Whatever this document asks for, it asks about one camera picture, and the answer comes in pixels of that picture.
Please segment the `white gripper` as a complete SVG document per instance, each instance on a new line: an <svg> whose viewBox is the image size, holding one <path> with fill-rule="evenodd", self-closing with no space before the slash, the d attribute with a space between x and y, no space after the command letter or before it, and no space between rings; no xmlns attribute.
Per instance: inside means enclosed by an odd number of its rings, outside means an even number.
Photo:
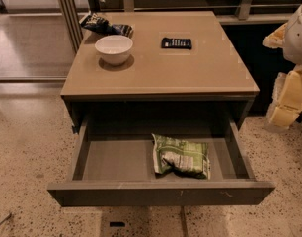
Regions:
<svg viewBox="0 0 302 237"><path fill-rule="evenodd" d="M287 24L281 25L264 38L262 45L268 48L283 48L286 27ZM288 109L302 112L302 65L296 65L287 74L280 94L280 103ZM270 104L267 111L268 122L278 127L290 127L299 114L288 109Z"/></svg>

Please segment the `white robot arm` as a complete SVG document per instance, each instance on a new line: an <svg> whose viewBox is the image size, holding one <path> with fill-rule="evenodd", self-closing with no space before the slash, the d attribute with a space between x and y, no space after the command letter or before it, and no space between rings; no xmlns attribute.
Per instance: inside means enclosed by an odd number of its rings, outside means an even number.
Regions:
<svg viewBox="0 0 302 237"><path fill-rule="evenodd" d="M263 46L281 48L285 60L295 67L275 79L272 103L266 113L266 128L272 132L287 130L302 113L302 4L289 21L263 40Z"/></svg>

